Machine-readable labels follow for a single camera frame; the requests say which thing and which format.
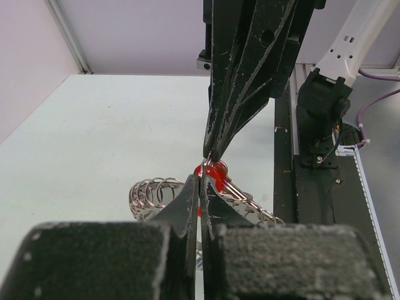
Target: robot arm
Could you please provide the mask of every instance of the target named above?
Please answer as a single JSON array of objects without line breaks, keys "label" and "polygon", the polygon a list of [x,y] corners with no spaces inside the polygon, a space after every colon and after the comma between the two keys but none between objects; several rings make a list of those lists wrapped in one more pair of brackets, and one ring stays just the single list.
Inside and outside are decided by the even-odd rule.
[{"label": "robot arm", "polygon": [[400,0],[358,0],[332,46],[298,95],[302,139],[328,138],[350,108],[348,99],[365,55]]},{"label": "robot arm", "polygon": [[329,51],[317,63],[320,74],[344,78],[351,87],[365,55],[400,0],[358,0]]}]

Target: white floor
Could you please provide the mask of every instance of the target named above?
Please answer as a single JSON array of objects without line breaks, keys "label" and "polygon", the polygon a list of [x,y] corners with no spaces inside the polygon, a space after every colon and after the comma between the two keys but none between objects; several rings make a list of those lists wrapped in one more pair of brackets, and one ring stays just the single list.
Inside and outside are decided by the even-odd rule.
[{"label": "white floor", "polygon": [[[208,77],[73,75],[0,145],[0,283],[24,235],[45,221],[133,221],[144,178],[185,180],[201,162]],[[274,102],[223,159],[272,209]]]}]

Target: silver spring coil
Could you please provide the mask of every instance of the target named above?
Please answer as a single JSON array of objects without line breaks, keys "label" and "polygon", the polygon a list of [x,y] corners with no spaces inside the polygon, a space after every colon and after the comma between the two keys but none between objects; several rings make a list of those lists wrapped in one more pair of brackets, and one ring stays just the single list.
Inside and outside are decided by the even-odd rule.
[{"label": "silver spring coil", "polygon": [[129,191],[129,208],[133,216],[139,222],[151,219],[175,199],[182,186],[182,181],[171,177],[155,177],[135,183]]},{"label": "silver spring coil", "polygon": [[[155,216],[168,205],[181,191],[183,182],[172,177],[155,177],[137,182],[129,191],[129,208],[139,222],[145,222]],[[253,224],[263,225],[266,221],[273,224],[284,221],[271,211],[262,208],[253,196],[242,192],[243,199],[235,199],[230,194],[221,193],[222,198],[229,203],[240,215]]]}]

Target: coiled spring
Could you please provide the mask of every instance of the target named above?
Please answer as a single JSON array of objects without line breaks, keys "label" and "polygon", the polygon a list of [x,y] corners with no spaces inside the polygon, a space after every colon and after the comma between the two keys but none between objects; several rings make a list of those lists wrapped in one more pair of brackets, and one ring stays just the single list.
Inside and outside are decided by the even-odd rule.
[{"label": "coiled spring", "polygon": [[165,208],[181,191],[183,182],[176,178],[145,179],[129,191],[129,208],[133,216],[144,222]]},{"label": "coiled spring", "polygon": [[[156,177],[137,182],[129,191],[129,207],[133,216],[139,222],[151,219],[175,199],[183,184],[182,181],[172,177]],[[239,191],[242,197],[238,199],[225,191],[220,195],[240,215],[257,225],[263,225],[266,221],[274,224],[284,223],[282,219],[254,201],[251,194],[241,192],[235,185],[232,186],[236,192]]]}]

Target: purple cable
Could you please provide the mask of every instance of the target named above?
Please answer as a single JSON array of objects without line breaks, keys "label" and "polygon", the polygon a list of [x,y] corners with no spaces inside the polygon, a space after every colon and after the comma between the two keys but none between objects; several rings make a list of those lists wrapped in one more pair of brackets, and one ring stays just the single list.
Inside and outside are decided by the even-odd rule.
[{"label": "purple cable", "polygon": [[[364,71],[361,70],[361,69],[358,70],[358,73],[360,73],[361,75],[363,75],[363,76],[365,76],[365,77],[367,77],[367,78],[371,78],[371,79],[385,80],[385,81],[397,81],[397,82],[400,82],[400,78],[399,78],[399,77],[376,76],[376,75],[372,75],[372,74],[369,74],[369,73],[367,73],[367,72],[364,72]],[[363,122],[361,121],[361,115],[363,114],[363,112],[364,112],[367,108],[369,108],[370,106],[374,105],[375,103],[378,103],[379,101],[381,101],[381,100],[383,100],[383,99],[386,99],[386,98],[388,98],[388,97],[390,97],[390,96],[393,96],[393,95],[395,95],[395,94],[397,94],[397,93],[400,93],[400,89],[397,89],[397,90],[395,90],[395,91],[393,91],[393,92],[389,92],[389,93],[387,93],[387,94],[385,94],[385,95],[383,95],[383,96],[377,98],[377,99],[374,100],[373,102],[371,102],[371,103],[365,105],[363,108],[360,109],[360,111],[359,111],[358,114],[357,114],[357,125],[358,125],[359,128],[360,128],[360,133],[361,133],[361,136],[362,136],[362,141],[356,144],[357,148],[363,147],[363,146],[367,143],[367,139],[368,139],[368,138],[367,138],[367,134],[366,134],[365,129],[364,129],[364,126],[363,126],[363,125],[360,126],[360,124],[363,124]]]}]

